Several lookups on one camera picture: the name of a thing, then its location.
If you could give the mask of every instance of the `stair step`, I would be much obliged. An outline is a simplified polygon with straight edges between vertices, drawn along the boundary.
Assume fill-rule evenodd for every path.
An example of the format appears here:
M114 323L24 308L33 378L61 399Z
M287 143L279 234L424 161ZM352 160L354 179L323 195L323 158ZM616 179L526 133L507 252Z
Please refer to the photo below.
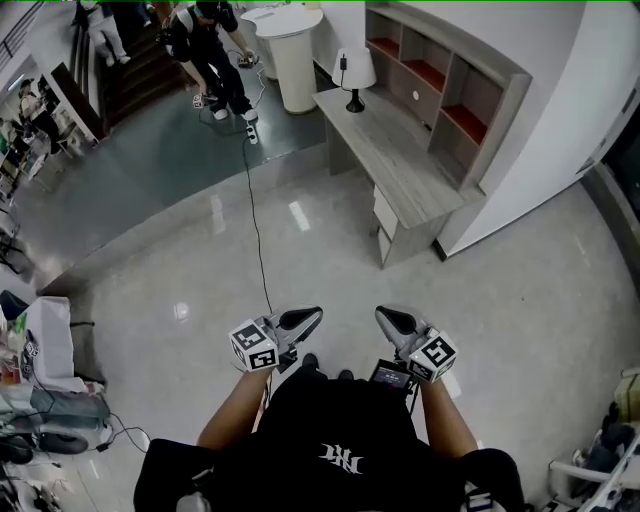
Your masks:
M171 60L159 61L153 68L153 73L139 73L126 82L114 84L106 96L107 111L113 110L118 103L127 103L131 99L144 94L144 91L154 85L172 80L182 79L180 68Z
M145 35L145 37L136 39L135 41L129 44L125 44L124 47L127 50L127 53L131 57L134 57L136 55L140 55L146 52L149 48L152 48L154 46L160 46L156 41L156 35L158 34L158 32L159 30L149 30L149 32Z
M151 89L147 89L145 94L137 97L132 102L123 105L117 111L108 114L109 126L112 127L118 124L123 119L129 117L134 112L140 110L141 108L149 105L153 101L162 98L170 94L171 92L181 89L184 83L182 79L175 79L162 82L158 84L156 87Z
M173 59L167 54L166 50L161 46L157 46L147 51L144 55L132 57L131 61L124 66L107 69L104 80L105 94L108 94L112 85L127 80L130 76L149 65L154 65L158 59L168 59L173 62Z

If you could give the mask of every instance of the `table lamp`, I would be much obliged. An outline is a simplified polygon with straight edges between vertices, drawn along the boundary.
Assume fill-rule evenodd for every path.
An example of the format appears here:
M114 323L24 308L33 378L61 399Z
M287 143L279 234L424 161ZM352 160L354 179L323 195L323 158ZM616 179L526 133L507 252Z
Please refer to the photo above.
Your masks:
M349 112L362 112L364 103L358 97L358 89L366 89L376 83L371 53L364 47L340 48L333 67L333 83L351 92Z

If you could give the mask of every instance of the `person walking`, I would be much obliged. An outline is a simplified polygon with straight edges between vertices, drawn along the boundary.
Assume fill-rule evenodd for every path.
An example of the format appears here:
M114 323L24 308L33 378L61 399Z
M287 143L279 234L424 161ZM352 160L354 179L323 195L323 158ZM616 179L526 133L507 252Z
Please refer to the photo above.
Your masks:
M80 0L76 0L74 22L89 33L96 51L104 58L108 68L115 64L115 60L107 46L107 41L113 48L113 53L120 64L126 64L131 60L122 46L113 10L107 2L80 2Z
M60 131L51 114L47 112L42 100L31 91L31 82L33 80L27 78L20 84L20 110L22 115L29 119L33 126L49 136L51 154L55 155L60 151Z

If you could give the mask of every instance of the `white lamp shade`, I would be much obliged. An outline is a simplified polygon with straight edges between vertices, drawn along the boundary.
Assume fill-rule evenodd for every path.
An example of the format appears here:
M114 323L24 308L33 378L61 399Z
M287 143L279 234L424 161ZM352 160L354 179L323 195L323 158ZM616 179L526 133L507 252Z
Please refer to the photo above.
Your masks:
M347 68L340 69L340 59L347 59ZM333 68L333 83L345 89L366 89L376 83L371 53L368 48L340 48Z

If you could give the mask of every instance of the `small screen device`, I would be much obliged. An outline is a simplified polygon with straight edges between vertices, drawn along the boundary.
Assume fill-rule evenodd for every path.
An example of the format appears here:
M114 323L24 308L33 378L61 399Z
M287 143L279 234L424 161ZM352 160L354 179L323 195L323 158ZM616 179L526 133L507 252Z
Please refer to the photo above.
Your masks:
M395 363L380 359L369 382L378 382L391 389L408 391L411 387L411 373Z

